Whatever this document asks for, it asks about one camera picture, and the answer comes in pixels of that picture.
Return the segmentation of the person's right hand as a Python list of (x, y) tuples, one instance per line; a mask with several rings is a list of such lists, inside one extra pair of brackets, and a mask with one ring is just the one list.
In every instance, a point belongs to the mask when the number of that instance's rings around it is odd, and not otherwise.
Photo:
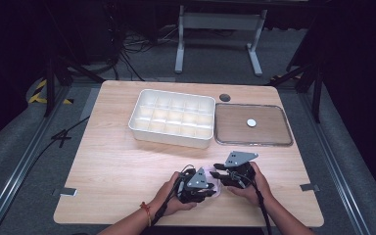
[[(273, 199), (269, 184), (265, 176), (259, 170), (259, 167), (256, 163), (251, 162), (251, 166), (254, 169), (256, 175), (254, 182), (257, 185), (257, 190), (261, 193), (263, 198), (263, 203), (265, 205), (269, 204)], [(253, 186), (249, 186), (245, 189), (236, 188), (233, 186), (228, 186), (227, 190), (233, 193), (236, 196), (243, 197), (247, 199), (252, 205), (259, 206), (259, 196), (256, 193), (256, 189)]]

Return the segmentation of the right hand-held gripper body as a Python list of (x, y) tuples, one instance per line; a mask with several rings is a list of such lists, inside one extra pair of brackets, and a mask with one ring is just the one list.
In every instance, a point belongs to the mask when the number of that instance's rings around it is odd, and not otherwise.
[(257, 153), (231, 152), (223, 165), (227, 174), (222, 177), (222, 184), (240, 189), (247, 188), (256, 175), (251, 160), (258, 156)]

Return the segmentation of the grey tape strip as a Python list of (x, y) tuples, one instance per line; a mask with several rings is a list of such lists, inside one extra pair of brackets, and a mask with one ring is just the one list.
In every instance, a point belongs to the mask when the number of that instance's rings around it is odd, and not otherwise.
[(52, 192), (52, 195), (55, 197), (58, 197), (58, 196), (74, 197), (76, 195), (76, 192), (77, 190), (75, 188), (63, 187), (63, 188), (54, 189)]
[(313, 192), (319, 192), (320, 188), (317, 184), (301, 184), (300, 185), (302, 191), (313, 191)]

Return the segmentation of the person's left hand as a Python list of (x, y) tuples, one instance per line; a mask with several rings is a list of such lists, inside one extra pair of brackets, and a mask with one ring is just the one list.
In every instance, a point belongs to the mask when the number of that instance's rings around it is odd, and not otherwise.
[(157, 192), (154, 200), (151, 202), (151, 206), (158, 211), (162, 205), (165, 205), (164, 216), (172, 215), (179, 211), (189, 211), (197, 206), (196, 203), (181, 203), (173, 195), (173, 186), (178, 179), (179, 173), (175, 171), (170, 180), (166, 181), (163, 186)]

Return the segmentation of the yellow black hazard tape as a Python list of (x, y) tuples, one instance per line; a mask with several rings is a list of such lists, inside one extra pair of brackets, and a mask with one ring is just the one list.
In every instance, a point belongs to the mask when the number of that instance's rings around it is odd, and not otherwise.
[(28, 102), (29, 103), (41, 103), (41, 104), (46, 104), (47, 99), (41, 97), (41, 93), (46, 86), (47, 81), (45, 78), (42, 78), (41, 81), (37, 84), (35, 90), (33, 91), (31, 97), (29, 98)]

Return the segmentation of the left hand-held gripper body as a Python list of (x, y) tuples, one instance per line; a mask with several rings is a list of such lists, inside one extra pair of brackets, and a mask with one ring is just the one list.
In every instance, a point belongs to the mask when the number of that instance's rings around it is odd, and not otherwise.
[(176, 180), (175, 195), (183, 203), (201, 203), (208, 189), (205, 172), (202, 168), (188, 168)]

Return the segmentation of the aluminium floor rail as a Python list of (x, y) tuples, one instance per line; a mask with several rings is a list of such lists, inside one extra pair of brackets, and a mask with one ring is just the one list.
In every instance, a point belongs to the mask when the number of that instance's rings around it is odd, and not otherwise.
[(34, 132), (31, 140), (29, 141), (21, 159), (16, 165), (13, 173), (10, 175), (8, 180), (5, 183), (5, 186), (0, 193), (0, 224), (4, 219), (8, 209), (13, 203), (17, 193), (24, 180), (26, 179), (30, 169), (33, 167), (35, 161), (37, 160), (37, 150), (43, 139), (44, 134), (46, 133), (51, 121), (53, 120), (56, 112), (62, 106), (64, 99), (67, 97), (70, 91), (69, 87), (62, 86), (55, 96), (53, 103), (53, 108), (50, 114), (47, 117), (44, 117)]
[(325, 133), (321, 125), (315, 121), (311, 113), (311, 103), (308, 97), (305, 94), (299, 94), (298, 97), (304, 107), (306, 116), (309, 118), (309, 122), (315, 132), (316, 138), (320, 142), (322, 152), (324, 153), (326, 166), (336, 186), (347, 215), (352, 223), (355, 234), (371, 235), (365, 219), (363, 218), (358, 204), (353, 196), (353, 191), (338, 165)]

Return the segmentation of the white divided storage box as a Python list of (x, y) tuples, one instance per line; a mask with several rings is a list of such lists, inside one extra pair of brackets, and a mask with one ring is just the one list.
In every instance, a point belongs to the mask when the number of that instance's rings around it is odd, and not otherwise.
[(137, 140), (206, 149), (213, 139), (215, 99), (144, 89), (128, 127)]

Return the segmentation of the white metal stand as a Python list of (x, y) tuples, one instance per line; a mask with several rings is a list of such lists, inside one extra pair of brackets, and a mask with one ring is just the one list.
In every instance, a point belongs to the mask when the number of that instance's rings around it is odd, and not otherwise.
[(262, 76), (259, 64), (257, 46), (266, 19), (266, 10), (256, 15), (217, 14), (217, 13), (191, 13), (186, 12), (183, 6), (179, 7), (178, 16), (178, 45), (174, 72), (183, 72), (184, 62), (184, 30), (185, 29), (223, 29), (223, 30), (248, 30), (254, 32), (254, 39), (246, 45), (246, 49), (254, 70), (255, 76)]

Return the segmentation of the clear plastic lid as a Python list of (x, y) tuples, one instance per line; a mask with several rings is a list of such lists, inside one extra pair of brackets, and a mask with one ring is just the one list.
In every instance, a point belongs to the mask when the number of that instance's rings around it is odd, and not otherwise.
[[(253, 118), (256, 127), (248, 127)], [(284, 111), (273, 105), (223, 104), (215, 107), (215, 140), (222, 145), (291, 146), (292, 133)]]

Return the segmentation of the black tripod stand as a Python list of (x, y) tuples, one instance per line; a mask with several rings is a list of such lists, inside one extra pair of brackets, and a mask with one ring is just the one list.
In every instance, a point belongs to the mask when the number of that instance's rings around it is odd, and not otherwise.
[(320, 123), (319, 108), (320, 108), (323, 74), (321, 71), (321, 65), (319, 63), (311, 63), (311, 64), (298, 67), (294, 70), (287, 72), (284, 75), (280, 75), (280, 76), (275, 75), (273, 79), (271, 79), (268, 83), (266, 83), (266, 86), (275, 87), (298, 75), (301, 77), (295, 85), (295, 90), (298, 93), (307, 93), (310, 86), (313, 86), (311, 114), (314, 120), (317, 123)]
[(47, 84), (47, 104), (44, 115), (46, 118), (50, 116), (56, 105), (55, 79), (58, 79), (62, 86), (70, 86), (72, 84), (72, 77), (69, 68), (73, 68), (78, 73), (89, 77), (97, 83), (103, 83), (105, 81), (104, 78), (67, 57), (58, 55), (50, 56), (46, 63), (46, 72), (44, 76)]

